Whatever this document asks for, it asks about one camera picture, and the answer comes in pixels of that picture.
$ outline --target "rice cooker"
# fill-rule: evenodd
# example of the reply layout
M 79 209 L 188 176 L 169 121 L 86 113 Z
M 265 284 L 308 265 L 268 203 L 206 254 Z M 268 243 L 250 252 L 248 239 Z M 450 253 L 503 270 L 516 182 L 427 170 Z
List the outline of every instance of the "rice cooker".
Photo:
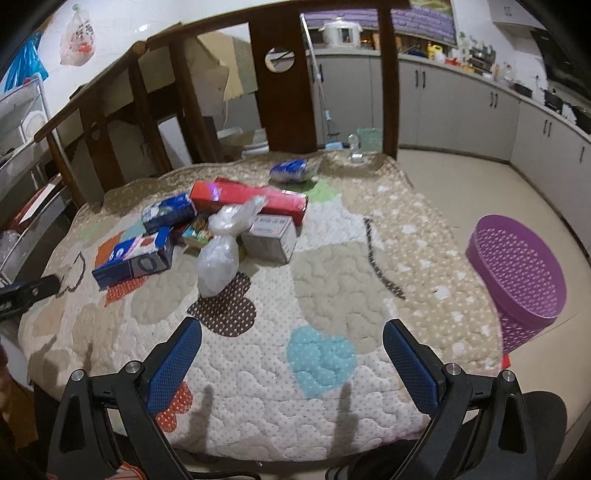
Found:
M 361 25 L 349 22 L 338 17 L 332 22 L 327 22 L 319 30 L 324 37 L 327 47 L 361 47 Z

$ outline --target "blue package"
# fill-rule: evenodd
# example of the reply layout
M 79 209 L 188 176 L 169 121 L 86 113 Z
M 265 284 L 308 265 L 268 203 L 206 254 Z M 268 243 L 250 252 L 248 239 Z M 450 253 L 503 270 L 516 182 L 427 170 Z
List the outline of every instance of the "blue package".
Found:
M 170 231 L 165 226 L 152 235 L 137 236 L 115 245 L 107 262 L 92 271 L 99 288 L 168 270 L 173 263 Z
M 195 217 L 196 211 L 189 193 L 181 193 L 153 205 L 142 211 L 142 223 L 146 233 L 154 233 L 162 226 L 188 222 Z
M 306 160 L 298 158 L 297 160 L 286 161 L 275 165 L 269 172 L 272 180 L 281 182 L 303 182 L 310 180 L 318 172 L 320 161 Z

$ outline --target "kitchen counter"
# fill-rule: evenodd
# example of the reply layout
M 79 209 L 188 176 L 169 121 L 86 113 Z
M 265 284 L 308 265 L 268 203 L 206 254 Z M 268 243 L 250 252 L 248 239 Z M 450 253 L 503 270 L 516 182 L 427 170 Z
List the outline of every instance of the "kitchen counter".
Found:
M 370 50 L 370 49 L 362 49 L 362 48 L 347 48 L 347 47 L 317 48 L 314 50 L 314 52 L 316 53 L 317 57 L 330 57 L 330 56 L 343 56 L 343 55 L 353 56 L 353 57 L 379 57 L 380 56 L 379 50 Z M 499 82 L 494 82 L 493 80 L 488 80 L 481 75 L 478 75 L 476 73 L 467 72 L 466 70 L 463 70 L 459 67 L 454 67 L 453 65 L 447 65 L 444 63 L 442 64 L 442 63 L 439 63 L 439 62 L 436 62 L 436 61 L 433 61 L 430 59 L 426 59 L 423 57 L 417 57 L 416 55 L 399 54 L 398 60 L 405 61 L 405 62 L 414 62 L 414 63 L 418 63 L 418 64 L 428 65 L 430 67 L 436 67 L 436 68 L 440 68 L 443 70 L 448 70 L 453 73 L 457 73 L 460 75 L 467 76 L 469 78 L 473 78 L 479 82 L 486 83 L 489 86 L 492 86 L 494 88 L 502 90 L 503 92 L 505 92 L 509 95 L 512 95 L 513 97 L 519 99 L 522 102 L 526 102 L 526 103 L 529 103 L 530 105 L 534 105 L 535 107 L 541 109 L 547 115 L 552 116 L 554 119 L 556 119 L 559 122 L 562 122 L 565 125 L 567 125 L 568 127 L 572 128 L 573 131 L 577 132 L 584 140 L 591 141 L 591 135 L 585 133 L 583 130 L 581 130 L 579 127 L 577 127 L 577 125 L 568 121 L 562 115 L 559 115 L 558 113 L 549 109 L 548 107 L 546 107 L 542 103 L 537 102 L 536 100 L 528 98 L 524 95 L 520 95 L 516 91 L 511 90 L 510 88 L 500 84 Z

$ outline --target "blue gripper pad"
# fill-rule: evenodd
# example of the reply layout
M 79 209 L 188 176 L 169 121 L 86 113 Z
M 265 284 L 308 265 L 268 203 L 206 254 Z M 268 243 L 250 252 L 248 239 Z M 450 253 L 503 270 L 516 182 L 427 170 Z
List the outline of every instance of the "blue gripper pad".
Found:
M 150 379 L 147 406 L 153 417 L 168 408 L 201 347 L 201 324 L 190 317 L 185 318 L 184 322 L 189 325 Z M 175 333 L 168 340 L 169 342 L 174 340 Z
M 433 418 L 445 389 L 443 363 L 429 347 L 418 343 L 400 320 L 386 323 L 382 338 L 384 349 L 414 404 Z

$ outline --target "purple basket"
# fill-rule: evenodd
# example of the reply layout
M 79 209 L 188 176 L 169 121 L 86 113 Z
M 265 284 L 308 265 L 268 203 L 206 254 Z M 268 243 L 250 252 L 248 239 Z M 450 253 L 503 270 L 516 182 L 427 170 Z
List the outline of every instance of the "purple basket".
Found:
M 525 225 L 502 215 L 481 218 L 466 256 L 499 311 L 504 353 L 551 325 L 562 312 L 566 283 L 560 264 Z

